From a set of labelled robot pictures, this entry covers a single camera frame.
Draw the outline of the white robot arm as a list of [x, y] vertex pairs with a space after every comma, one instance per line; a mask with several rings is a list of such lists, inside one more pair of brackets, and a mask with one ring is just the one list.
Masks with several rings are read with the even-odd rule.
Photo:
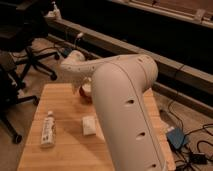
[[158, 67], [145, 54], [90, 61], [64, 59], [61, 67], [78, 88], [91, 79], [91, 96], [115, 171], [168, 171], [144, 104], [143, 93], [157, 79]]

